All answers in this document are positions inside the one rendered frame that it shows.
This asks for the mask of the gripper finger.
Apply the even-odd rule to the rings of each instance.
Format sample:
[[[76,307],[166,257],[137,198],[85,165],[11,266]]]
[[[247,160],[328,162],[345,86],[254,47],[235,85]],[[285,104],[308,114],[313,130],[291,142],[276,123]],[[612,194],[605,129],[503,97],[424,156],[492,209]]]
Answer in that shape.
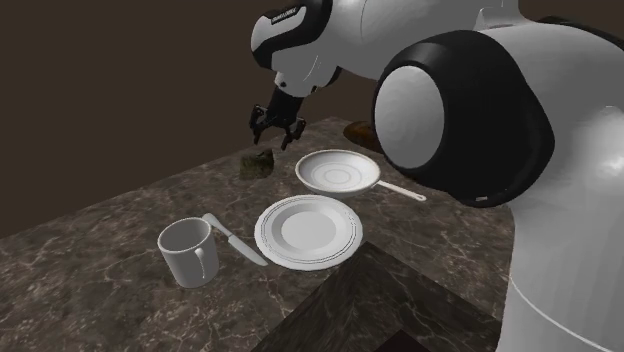
[[[285,150],[291,142],[299,140],[306,128],[306,125],[307,122],[304,118],[297,118],[293,125],[286,127],[284,129],[285,136],[281,143],[281,149]]]
[[[267,109],[256,104],[251,111],[249,128],[253,133],[253,143],[257,145],[261,138],[263,131],[267,128],[265,123],[267,117]]]

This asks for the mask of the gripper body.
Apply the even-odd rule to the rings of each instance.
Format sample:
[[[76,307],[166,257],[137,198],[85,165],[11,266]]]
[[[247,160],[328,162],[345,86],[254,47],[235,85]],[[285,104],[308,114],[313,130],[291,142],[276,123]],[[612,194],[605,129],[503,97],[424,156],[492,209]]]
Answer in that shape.
[[[303,98],[291,96],[276,87],[266,110],[265,122],[269,126],[289,128],[296,122]]]

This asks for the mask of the dark green-brown lump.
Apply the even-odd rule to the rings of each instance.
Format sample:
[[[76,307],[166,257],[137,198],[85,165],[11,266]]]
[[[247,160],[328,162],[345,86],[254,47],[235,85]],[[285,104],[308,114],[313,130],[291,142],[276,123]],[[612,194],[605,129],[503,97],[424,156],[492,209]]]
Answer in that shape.
[[[239,177],[242,180],[267,178],[274,170],[274,155],[271,149],[257,154],[247,154],[240,158]]]

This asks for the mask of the white frying pan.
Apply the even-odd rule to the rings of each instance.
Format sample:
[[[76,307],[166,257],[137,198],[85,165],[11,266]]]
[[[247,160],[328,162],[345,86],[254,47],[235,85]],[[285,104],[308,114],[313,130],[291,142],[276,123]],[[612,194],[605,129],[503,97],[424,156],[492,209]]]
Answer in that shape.
[[[383,181],[381,169],[373,159],[351,150],[309,153],[296,163],[295,174],[309,190],[335,199],[361,195],[380,186],[416,201],[427,200],[424,195]]]

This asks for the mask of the brown round loaf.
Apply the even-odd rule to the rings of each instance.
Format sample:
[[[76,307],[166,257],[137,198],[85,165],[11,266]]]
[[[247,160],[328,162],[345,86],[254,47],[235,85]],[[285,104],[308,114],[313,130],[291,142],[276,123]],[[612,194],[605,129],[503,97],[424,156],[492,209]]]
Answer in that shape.
[[[377,135],[371,124],[367,121],[356,121],[348,124],[343,129],[343,136],[360,147],[378,154],[383,153]]]

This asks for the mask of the white plate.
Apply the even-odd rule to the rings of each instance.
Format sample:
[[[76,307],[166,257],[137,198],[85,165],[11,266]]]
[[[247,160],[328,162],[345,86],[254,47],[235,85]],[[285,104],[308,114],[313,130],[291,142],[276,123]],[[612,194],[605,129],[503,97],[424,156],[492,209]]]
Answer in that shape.
[[[363,225],[346,204],[321,195],[296,195],[263,211],[255,228],[258,249],[287,269],[318,271],[349,259],[363,240]]]

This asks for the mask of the white table knife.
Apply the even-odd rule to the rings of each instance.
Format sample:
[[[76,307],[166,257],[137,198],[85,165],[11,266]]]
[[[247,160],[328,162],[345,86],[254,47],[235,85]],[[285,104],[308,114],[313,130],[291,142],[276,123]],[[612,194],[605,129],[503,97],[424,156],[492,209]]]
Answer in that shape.
[[[223,233],[227,237],[228,244],[246,259],[259,266],[268,265],[268,262],[262,256],[227,229],[212,213],[205,213],[202,219]]]

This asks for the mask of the white mug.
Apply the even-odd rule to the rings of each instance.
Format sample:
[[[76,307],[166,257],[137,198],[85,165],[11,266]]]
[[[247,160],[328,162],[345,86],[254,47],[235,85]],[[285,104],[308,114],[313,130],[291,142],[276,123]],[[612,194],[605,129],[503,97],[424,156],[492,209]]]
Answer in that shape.
[[[168,225],[159,234],[157,244],[181,287],[201,287],[218,273],[219,259],[212,226],[202,218],[184,218]]]

